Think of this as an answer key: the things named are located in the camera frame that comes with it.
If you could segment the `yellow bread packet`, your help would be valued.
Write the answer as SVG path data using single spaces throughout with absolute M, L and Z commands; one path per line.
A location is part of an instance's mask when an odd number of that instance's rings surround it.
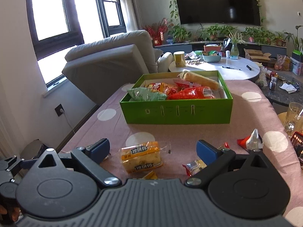
M 156 172 L 151 171 L 151 172 L 147 173 L 144 177 L 142 177 L 142 179 L 154 180 L 154 179 L 158 179 L 158 176 L 156 175 Z

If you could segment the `orange bread packet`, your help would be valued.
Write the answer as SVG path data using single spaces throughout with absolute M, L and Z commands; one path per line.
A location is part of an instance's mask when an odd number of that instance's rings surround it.
M 161 148 L 157 141 L 148 141 L 120 149 L 121 163 L 128 174 L 162 166 Z

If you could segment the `dark tv console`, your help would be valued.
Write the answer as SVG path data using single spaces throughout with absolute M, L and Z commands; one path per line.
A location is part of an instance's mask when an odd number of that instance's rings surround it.
M 204 45 L 216 44 L 222 46 L 223 49 L 231 50 L 232 43 L 225 48 L 223 41 L 198 41 L 198 42 L 187 42 L 187 43 L 175 43 L 175 44 L 165 44 L 161 46 L 155 46 L 155 48 L 165 52 L 175 52 L 175 51 L 184 51 L 185 53 L 190 53 L 196 50 L 204 50 Z M 256 43 L 239 43 L 238 44 L 239 56 L 244 58 L 245 52 L 244 49 L 251 50 L 261 50 L 263 53 L 270 53 L 272 58 L 276 58 L 277 54 L 287 55 L 287 48 L 280 47 L 276 45 L 265 45 L 265 44 L 256 44 Z

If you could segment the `shiny red snack bag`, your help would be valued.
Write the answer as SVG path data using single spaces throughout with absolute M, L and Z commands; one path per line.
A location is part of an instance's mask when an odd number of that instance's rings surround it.
M 210 87 L 186 88 L 167 97 L 168 100 L 204 100 L 215 99 Z

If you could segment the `white round coffee table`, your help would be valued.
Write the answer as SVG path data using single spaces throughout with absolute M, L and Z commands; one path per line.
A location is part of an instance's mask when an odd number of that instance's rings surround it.
M 173 61 L 169 66 L 170 72 L 182 71 L 218 71 L 224 80 L 252 80 L 258 79 L 260 74 L 259 66 L 246 58 L 238 59 L 222 58 L 218 63 L 206 63 L 201 61 L 194 64 L 186 64 L 184 68 L 177 68 Z

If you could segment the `clear bag of bread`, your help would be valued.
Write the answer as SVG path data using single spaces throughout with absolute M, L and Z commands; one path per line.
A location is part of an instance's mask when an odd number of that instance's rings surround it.
M 210 79 L 208 77 L 204 77 L 192 71 L 183 71 L 181 72 L 178 77 L 180 79 L 186 80 L 188 82 L 200 84 L 202 86 L 210 87 L 212 90 L 218 90 L 221 86 L 219 82 Z

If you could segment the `wall mounted television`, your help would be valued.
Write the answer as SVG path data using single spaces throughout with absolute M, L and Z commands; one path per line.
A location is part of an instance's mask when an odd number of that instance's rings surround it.
M 176 0 L 181 24 L 260 26 L 257 0 Z

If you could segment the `pale green snack bag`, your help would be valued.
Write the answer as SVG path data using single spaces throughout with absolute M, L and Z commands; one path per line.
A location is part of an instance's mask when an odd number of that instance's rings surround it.
M 127 91 L 133 101 L 162 101 L 167 95 L 161 92 L 153 92 L 149 88 L 138 87 Z

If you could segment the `wall power socket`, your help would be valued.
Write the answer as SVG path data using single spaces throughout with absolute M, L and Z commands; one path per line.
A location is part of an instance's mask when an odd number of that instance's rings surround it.
M 59 104 L 54 110 L 55 110 L 58 117 L 60 117 L 62 114 L 65 113 L 62 104 Z

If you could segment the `small candy packet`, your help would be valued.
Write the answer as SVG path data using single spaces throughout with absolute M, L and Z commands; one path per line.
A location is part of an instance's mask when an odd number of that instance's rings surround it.
M 186 170 L 186 174 L 191 177 L 195 174 L 197 174 L 199 171 L 203 170 L 204 168 L 207 167 L 207 165 L 201 160 L 194 160 L 186 165 L 182 165 L 185 170 Z

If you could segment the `glass vase with plant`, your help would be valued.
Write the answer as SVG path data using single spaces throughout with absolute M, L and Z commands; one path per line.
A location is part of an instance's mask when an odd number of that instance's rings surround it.
M 237 45 L 242 40 L 242 34 L 239 32 L 230 32 L 229 39 L 231 40 L 231 43 L 232 43 L 230 58 L 238 59 L 239 50 L 238 50 Z

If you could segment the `red noodle snack bag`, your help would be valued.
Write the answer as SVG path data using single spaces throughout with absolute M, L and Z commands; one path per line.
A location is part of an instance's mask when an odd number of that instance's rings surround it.
M 187 80 L 178 79 L 178 78 L 173 79 L 173 82 L 178 87 L 179 91 L 181 91 L 183 89 L 186 89 L 186 88 L 193 88 L 193 87 L 201 87 L 202 86 L 201 84 L 197 84 L 195 82 L 189 82 Z

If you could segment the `red yellow snack bag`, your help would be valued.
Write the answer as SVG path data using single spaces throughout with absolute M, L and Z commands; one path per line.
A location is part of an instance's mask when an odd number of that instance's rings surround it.
M 150 89 L 152 92 L 159 92 L 166 94 L 166 96 L 171 96 L 179 92 L 179 88 L 176 85 L 167 84 L 164 82 L 156 82 L 145 85 L 146 88 Z

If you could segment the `small red white snack packet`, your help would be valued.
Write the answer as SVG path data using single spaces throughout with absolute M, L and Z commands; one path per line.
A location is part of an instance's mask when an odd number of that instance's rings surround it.
M 263 149 L 262 138 L 257 129 L 254 129 L 254 131 L 248 137 L 238 139 L 237 144 L 247 151 Z

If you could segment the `green cardboard box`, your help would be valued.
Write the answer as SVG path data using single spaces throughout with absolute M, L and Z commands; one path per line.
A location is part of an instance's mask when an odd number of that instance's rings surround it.
M 228 124 L 233 97 L 218 71 L 196 71 L 216 80 L 219 90 L 211 100 L 133 101 L 126 94 L 120 106 L 128 124 Z

